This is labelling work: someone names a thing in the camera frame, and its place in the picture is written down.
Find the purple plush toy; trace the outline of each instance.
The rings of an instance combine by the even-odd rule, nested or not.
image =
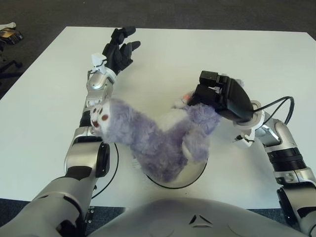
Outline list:
[[[189,163],[206,164],[209,135],[221,118],[211,106],[188,106],[189,98],[177,101],[161,123],[111,99],[91,109],[91,124],[105,143],[128,145],[153,180],[172,182]]]

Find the fluffy fur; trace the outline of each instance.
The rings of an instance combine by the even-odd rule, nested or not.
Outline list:
[[[162,129],[122,100],[111,99],[92,108],[91,124],[105,143],[130,146],[145,174],[159,182],[171,182],[188,159],[207,161],[209,135],[220,121],[215,110],[203,104],[178,103],[171,113],[177,111],[186,115]]]

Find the wire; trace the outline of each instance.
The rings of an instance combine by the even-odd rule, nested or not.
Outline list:
[[[284,96],[284,97],[282,97],[282,98],[280,98],[278,100],[275,100],[275,101],[265,105],[264,107],[260,107],[260,108],[258,108],[256,110],[254,110],[253,112],[258,112],[260,110],[264,110],[264,109],[266,109],[266,108],[268,108],[268,107],[270,107],[270,106],[272,106],[272,105],[274,105],[274,104],[276,104],[276,103],[278,103],[278,102],[280,102],[282,100],[286,100],[286,99],[289,99],[289,98],[292,98],[292,97],[291,96]]]
[[[113,175],[112,179],[109,181],[109,183],[108,183],[100,192],[98,192],[96,195],[92,196],[91,199],[94,199],[96,196],[98,196],[99,194],[101,194],[101,193],[110,185],[110,183],[111,183],[112,180],[114,179],[115,175],[117,174],[117,170],[118,170],[118,167],[119,167],[119,150],[118,150],[118,147],[117,147],[116,143],[114,143],[114,146],[115,146],[115,149],[116,149],[117,155],[118,155],[118,163],[117,163],[117,167],[115,168],[114,175]]]
[[[288,122],[290,122],[290,119],[291,119],[291,117],[292,117],[292,114],[293,114],[293,111],[294,111],[294,104],[295,104],[295,103],[294,103],[294,98],[291,97],[291,96],[282,97],[282,98],[280,98],[280,99],[278,99],[278,100],[276,100],[276,101],[274,101],[274,102],[272,102],[272,103],[270,103],[270,104],[268,104],[268,105],[265,105],[264,107],[260,107],[260,108],[258,108],[258,109],[256,109],[256,110],[254,110],[254,112],[257,112],[257,111],[263,110],[263,109],[265,109],[265,108],[268,108],[268,107],[270,107],[270,106],[276,104],[277,102],[282,101],[282,103],[279,104],[279,106],[276,108],[276,110],[274,110],[274,112],[270,115],[270,117],[269,117],[266,121],[264,121],[264,123],[263,123],[262,125],[265,125],[265,124],[276,114],[276,112],[281,108],[281,106],[282,106],[287,100],[290,100],[290,101],[291,101],[290,108],[289,108],[287,117],[286,117],[285,122],[284,122],[285,124],[288,124]]]

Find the floor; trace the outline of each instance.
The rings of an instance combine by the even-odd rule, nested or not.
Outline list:
[[[177,29],[268,30],[307,32],[316,39],[315,0],[7,0],[0,4],[0,24],[16,22],[25,37],[6,45],[3,54],[26,70],[65,26]],[[17,79],[2,79],[0,98]],[[0,226],[26,202],[0,199]],[[121,209],[100,208],[88,231]],[[257,210],[284,222],[279,209]]]

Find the robotic hand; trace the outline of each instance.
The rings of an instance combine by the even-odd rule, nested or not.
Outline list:
[[[261,141],[276,181],[282,185],[277,195],[287,223],[298,226],[307,235],[316,236],[316,179],[286,126],[293,113],[294,99],[283,97],[261,107],[258,101],[250,101],[236,80],[228,76],[202,71],[199,81],[188,104],[211,105],[221,116],[232,120],[242,131],[235,141],[239,147],[250,147],[255,137]],[[287,99],[291,105],[284,123],[264,112],[263,109],[283,100],[277,111]]]

